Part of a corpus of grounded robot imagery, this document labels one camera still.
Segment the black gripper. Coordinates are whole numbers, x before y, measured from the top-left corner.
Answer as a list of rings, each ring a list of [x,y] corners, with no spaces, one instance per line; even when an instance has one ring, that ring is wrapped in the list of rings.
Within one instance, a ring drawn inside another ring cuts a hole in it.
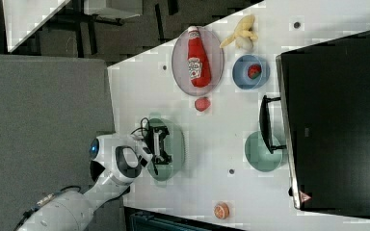
[[[166,152],[164,144],[164,139],[168,134],[168,127],[165,125],[148,125],[147,127],[145,143],[153,155],[153,163],[155,165],[168,165],[172,162],[172,156]]]

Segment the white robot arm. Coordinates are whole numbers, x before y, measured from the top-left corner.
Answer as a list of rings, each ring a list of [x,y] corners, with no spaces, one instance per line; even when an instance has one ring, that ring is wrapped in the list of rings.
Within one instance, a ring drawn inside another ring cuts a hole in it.
[[[169,128],[149,124],[143,130],[143,134],[96,137],[90,156],[102,170],[94,185],[86,192],[68,187],[47,195],[24,213],[13,231],[84,231],[94,212],[127,192],[143,169],[168,160],[164,139],[171,133]]]

